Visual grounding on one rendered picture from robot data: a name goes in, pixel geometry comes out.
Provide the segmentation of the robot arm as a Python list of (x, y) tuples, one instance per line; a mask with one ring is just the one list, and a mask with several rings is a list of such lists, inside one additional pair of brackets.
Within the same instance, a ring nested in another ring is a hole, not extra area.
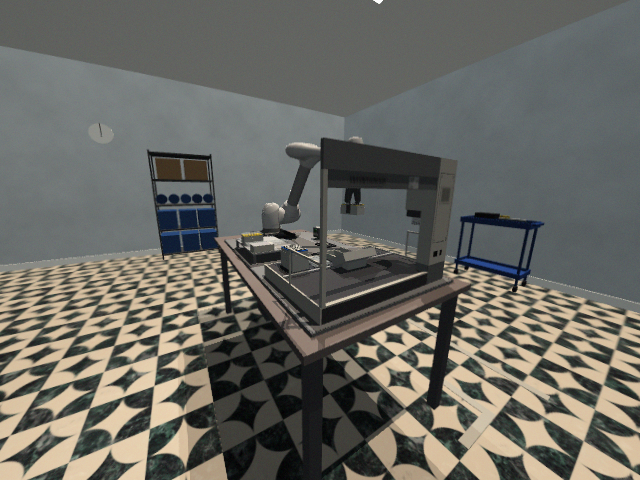
[[(310, 145), (310, 146), (308, 146)], [(314, 146), (314, 147), (312, 147)], [(300, 160), (300, 166), (296, 174), (289, 198), (279, 208), (276, 203), (267, 203), (262, 211), (263, 230), (260, 232), (265, 236), (280, 235), (281, 224), (296, 222), (301, 212), (298, 202), (309, 176), (310, 170), (320, 161), (321, 148), (311, 144), (293, 144), (286, 147), (286, 154)]]

